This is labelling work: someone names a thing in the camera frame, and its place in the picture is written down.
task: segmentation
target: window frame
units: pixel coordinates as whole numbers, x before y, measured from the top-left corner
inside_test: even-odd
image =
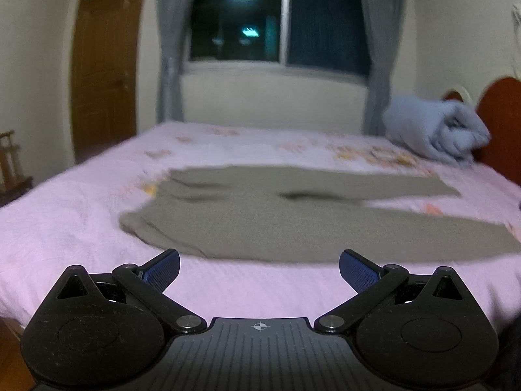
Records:
[[[184,55],[184,72],[195,73],[201,70],[226,70],[226,69],[258,69],[261,71],[280,72],[288,75],[304,75],[311,78],[326,78],[333,80],[346,80],[352,83],[366,85],[368,78],[364,75],[351,72],[340,72],[320,67],[312,66],[293,66],[288,65],[288,50],[290,40],[290,18],[291,0],[282,0],[280,10],[280,36],[279,36],[279,61],[261,61],[261,60],[190,60],[191,49],[191,27],[189,27],[185,55]]]

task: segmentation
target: door panel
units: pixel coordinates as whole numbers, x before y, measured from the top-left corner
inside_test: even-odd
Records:
[[[82,0],[72,56],[76,161],[135,135],[135,72],[142,0]]]

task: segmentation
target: light blue blanket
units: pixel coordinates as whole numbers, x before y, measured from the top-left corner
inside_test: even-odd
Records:
[[[423,157],[451,165],[473,162],[490,133],[475,111],[459,101],[396,96],[384,112],[387,138]]]

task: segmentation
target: window pane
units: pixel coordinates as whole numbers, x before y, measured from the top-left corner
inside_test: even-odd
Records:
[[[368,75],[360,0],[291,0],[288,63]]]
[[[195,0],[191,60],[278,61],[282,0]]]

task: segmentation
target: mattress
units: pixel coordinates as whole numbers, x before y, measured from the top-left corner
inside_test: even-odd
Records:
[[[461,197],[367,204],[504,224],[521,238],[521,188],[484,165],[461,169],[427,162],[384,138],[170,122],[67,170],[0,210],[0,316],[27,325],[69,265],[105,273],[154,257],[159,250],[121,230],[119,214],[153,198],[170,169],[228,165],[436,175]],[[521,312],[521,254],[451,266],[498,331]],[[431,274],[437,265],[404,267]],[[213,317],[308,317],[313,322],[355,292],[341,278],[338,265],[181,255],[180,275],[165,294],[208,322]]]

